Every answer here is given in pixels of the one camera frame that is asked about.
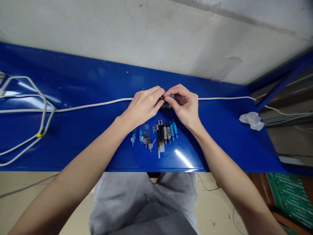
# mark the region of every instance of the tiled floor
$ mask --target tiled floor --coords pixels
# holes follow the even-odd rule
[[[0,195],[54,174],[56,172],[0,172]],[[216,188],[216,182],[211,173],[200,173],[200,177],[207,189]],[[50,181],[0,199],[0,235],[9,232],[26,207]],[[213,193],[205,191],[199,178],[197,186],[199,201],[196,206],[196,218],[200,233],[202,235],[240,235],[232,220],[233,205],[223,190],[218,189]],[[93,204],[93,194],[91,193],[75,210],[60,234],[89,234],[88,218]],[[237,213],[235,213],[235,222],[243,234],[246,234],[243,222]]]

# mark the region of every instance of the transparent pen part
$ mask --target transparent pen part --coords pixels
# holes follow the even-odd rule
[[[150,133],[149,133],[149,125],[148,124],[144,125],[142,142],[144,143],[144,145],[146,147],[148,147],[149,151],[151,152],[153,144],[151,142],[151,137],[150,137]]]

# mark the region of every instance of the hand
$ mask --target hand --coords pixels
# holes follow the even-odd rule
[[[181,97],[169,97],[171,94],[179,94]],[[198,95],[190,92],[179,84],[170,88],[164,95],[164,99],[175,110],[179,120],[191,131],[202,126],[198,114]]]
[[[125,117],[124,120],[130,124],[132,130],[135,129],[157,114],[164,103],[158,99],[164,93],[165,90],[159,86],[137,92],[121,117]]]

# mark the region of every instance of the white tissue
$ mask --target white tissue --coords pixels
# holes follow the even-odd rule
[[[241,115],[239,121],[250,124],[250,128],[257,131],[261,130],[264,126],[264,123],[261,122],[259,114],[256,112]]]

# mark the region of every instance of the blue table surface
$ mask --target blue table surface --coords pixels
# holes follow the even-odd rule
[[[4,43],[0,43],[0,71],[9,76],[29,76],[58,109],[133,97],[137,91],[156,85],[167,90],[178,83],[199,97],[250,96],[246,86]],[[35,94],[26,80],[13,80],[6,90],[11,94]],[[129,103],[56,113],[46,136],[18,160],[0,167],[0,171],[62,170],[122,114]],[[40,98],[0,100],[1,110],[42,107]],[[255,131],[239,121],[240,115],[252,111],[256,111],[256,106],[250,99],[199,101],[199,116],[204,127],[245,172],[286,172],[267,130]],[[36,134],[40,118],[41,113],[0,114],[0,152]],[[158,118],[174,118],[178,128],[178,139],[165,146],[161,158],[157,157],[156,144],[150,153],[139,143],[138,135],[132,147],[130,133],[106,171],[209,171],[200,146],[173,110],[160,110],[146,122],[151,138],[157,138],[151,127]],[[0,162],[9,161],[23,148],[0,156]]]

